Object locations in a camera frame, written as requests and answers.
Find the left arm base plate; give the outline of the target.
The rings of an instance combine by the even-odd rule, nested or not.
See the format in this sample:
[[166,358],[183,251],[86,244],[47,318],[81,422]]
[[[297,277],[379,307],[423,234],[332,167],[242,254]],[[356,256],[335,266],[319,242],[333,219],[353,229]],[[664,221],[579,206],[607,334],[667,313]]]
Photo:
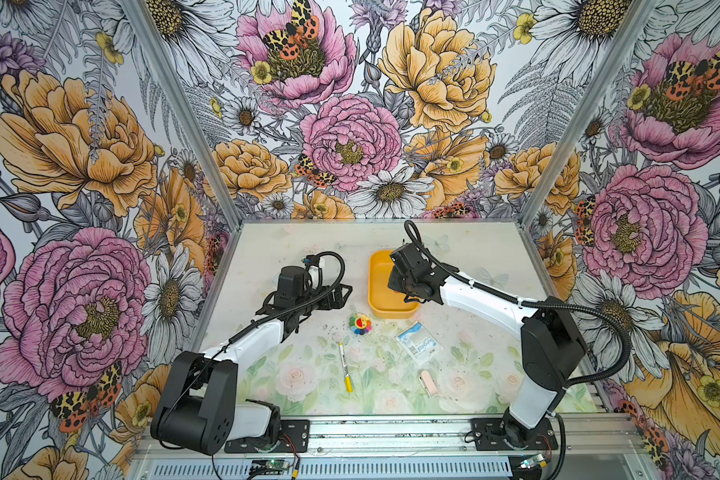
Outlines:
[[286,419],[280,423],[280,430],[274,440],[264,438],[242,438],[228,440],[223,451],[226,454],[269,454],[306,453],[310,440],[309,420]]

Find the clear plastic packet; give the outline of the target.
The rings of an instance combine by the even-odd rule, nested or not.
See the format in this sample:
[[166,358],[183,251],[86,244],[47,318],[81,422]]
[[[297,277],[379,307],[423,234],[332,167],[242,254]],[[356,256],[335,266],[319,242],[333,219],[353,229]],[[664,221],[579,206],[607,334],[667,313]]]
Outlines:
[[419,366],[429,363],[442,350],[442,345],[420,322],[412,324],[398,334],[396,340]]

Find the colourful flower toy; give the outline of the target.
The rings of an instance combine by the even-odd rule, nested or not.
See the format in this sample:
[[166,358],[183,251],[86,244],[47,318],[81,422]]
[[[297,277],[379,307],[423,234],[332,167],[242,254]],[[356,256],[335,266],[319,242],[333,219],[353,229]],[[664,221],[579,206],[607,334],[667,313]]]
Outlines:
[[366,335],[373,329],[373,323],[368,315],[356,313],[350,316],[350,330],[356,335]]

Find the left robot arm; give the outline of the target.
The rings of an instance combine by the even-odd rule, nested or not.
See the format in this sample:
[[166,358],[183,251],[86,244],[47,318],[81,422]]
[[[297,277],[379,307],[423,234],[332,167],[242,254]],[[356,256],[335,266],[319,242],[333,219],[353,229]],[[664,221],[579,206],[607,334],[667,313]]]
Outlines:
[[151,437],[207,456],[232,441],[264,447],[280,442],[285,436],[280,408],[256,400],[239,403],[239,376],[296,334],[313,312],[343,308],[353,291],[343,282],[345,271],[336,252],[308,255],[300,266],[281,269],[276,290],[249,325],[203,353],[179,354],[155,409]]

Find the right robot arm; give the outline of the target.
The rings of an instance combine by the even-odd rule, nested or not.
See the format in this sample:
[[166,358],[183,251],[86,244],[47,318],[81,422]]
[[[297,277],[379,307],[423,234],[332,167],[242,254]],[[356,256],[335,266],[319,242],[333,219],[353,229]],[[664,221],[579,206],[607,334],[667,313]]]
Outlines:
[[407,302],[435,302],[476,315],[520,341],[524,378],[499,425],[486,436],[508,449],[531,445],[543,418],[554,412],[585,354],[585,342],[567,305],[557,297],[521,298],[482,284],[404,244],[390,254],[388,287]]

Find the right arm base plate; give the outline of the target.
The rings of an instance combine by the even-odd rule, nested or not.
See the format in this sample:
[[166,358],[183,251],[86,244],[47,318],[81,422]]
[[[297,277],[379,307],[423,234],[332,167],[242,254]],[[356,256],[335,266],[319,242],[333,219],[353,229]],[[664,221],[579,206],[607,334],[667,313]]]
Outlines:
[[470,420],[465,440],[475,444],[478,451],[554,451],[558,440],[551,422],[543,418],[529,429],[519,422],[499,417],[480,417]]

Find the right corner aluminium post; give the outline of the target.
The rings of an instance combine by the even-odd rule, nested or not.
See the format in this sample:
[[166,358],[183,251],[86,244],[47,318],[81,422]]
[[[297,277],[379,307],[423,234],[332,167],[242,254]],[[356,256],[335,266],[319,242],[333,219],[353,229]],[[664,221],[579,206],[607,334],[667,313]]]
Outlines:
[[622,25],[616,32],[611,46],[606,50],[602,64],[594,69],[591,82],[556,145],[554,153],[539,183],[525,204],[519,217],[522,228],[530,227],[533,217],[545,203],[558,176],[566,166],[586,123],[597,109],[596,101],[601,99],[615,78],[625,58],[633,52],[640,32],[647,24],[657,1],[633,1],[626,12]]

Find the right green circuit board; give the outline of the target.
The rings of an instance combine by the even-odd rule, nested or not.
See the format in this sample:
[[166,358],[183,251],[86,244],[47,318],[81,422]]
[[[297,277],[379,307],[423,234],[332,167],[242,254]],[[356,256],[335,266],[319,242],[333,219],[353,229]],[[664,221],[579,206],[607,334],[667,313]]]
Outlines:
[[547,465],[546,458],[543,454],[538,453],[529,457],[526,457],[518,464],[519,469],[536,469],[544,468]]

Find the green circuit board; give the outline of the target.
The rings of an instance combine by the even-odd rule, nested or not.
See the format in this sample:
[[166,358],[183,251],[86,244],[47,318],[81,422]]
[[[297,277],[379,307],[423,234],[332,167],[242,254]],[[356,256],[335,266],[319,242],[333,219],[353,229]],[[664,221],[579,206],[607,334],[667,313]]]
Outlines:
[[251,480],[259,476],[280,476],[290,474],[296,478],[299,474],[300,461],[292,462],[282,459],[260,459],[253,460],[248,471],[247,479]]
[[519,469],[536,469],[544,468],[547,465],[546,458],[543,454],[538,453],[529,457],[526,457],[518,464]]

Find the aluminium front rail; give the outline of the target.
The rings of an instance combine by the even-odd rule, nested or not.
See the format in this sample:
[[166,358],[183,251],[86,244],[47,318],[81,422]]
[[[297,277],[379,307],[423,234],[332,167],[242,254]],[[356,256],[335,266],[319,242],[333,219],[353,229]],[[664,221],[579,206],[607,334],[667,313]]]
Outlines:
[[626,414],[558,413],[549,421],[558,440],[554,451],[478,451],[465,440],[470,420],[497,415],[291,416],[309,420],[305,458],[530,455],[561,451],[569,456],[643,454],[642,438]]

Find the left corner aluminium post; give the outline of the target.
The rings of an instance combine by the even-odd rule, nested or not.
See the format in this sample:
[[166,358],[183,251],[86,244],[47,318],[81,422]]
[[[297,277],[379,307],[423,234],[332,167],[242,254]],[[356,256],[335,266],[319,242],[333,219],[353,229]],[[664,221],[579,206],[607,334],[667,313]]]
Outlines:
[[212,157],[211,148],[206,141],[204,132],[185,95],[180,76],[173,65],[173,56],[163,45],[163,40],[159,36],[146,3],[144,1],[125,1],[123,9],[149,60],[154,78],[162,83],[162,89],[209,181],[228,225],[233,233],[239,233],[243,223],[240,213],[229,194],[226,183]]

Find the left green circuit board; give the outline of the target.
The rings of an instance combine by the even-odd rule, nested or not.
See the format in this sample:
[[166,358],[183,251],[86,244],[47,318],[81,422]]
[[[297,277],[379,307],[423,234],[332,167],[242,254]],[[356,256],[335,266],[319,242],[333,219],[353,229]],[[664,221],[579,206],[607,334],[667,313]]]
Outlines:
[[260,459],[253,460],[248,471],[247,479],[251,480],[259,476],[280,476],[290,474],[296,478],[299,474],[300,461],[292,462],[282,459]]

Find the pink eraser block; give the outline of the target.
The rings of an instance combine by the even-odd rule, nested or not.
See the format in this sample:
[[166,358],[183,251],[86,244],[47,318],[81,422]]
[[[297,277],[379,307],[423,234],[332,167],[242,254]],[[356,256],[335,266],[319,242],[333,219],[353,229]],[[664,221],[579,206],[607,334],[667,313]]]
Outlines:
[[418,378],[428,396],[434,397],[439,395],[439,389],[429,371],[421,370]]

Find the yellow plastic bin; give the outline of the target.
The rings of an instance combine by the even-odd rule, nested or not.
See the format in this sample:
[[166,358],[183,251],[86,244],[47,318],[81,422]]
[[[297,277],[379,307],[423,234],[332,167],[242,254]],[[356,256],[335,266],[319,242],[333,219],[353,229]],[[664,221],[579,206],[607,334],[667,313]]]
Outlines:
[[368,304],[372,313],[380,319],[410,319],[418,310],[419,304],[406,303],[402,293],[388,287],[390,275],[394,270],[391,253],[391,250],[379,250],[369,259]]

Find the yellow white marker pen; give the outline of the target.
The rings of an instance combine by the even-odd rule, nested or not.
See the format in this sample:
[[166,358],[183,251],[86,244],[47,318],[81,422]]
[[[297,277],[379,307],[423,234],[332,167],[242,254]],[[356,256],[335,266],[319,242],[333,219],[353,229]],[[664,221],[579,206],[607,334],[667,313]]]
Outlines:
[[345,346],[342,342],[339,343],[339,355],[342,364],[342,374],[344,379],[344,386],[347,393],[354,391],[351,375],[348,368],[347,357],[345,353]]

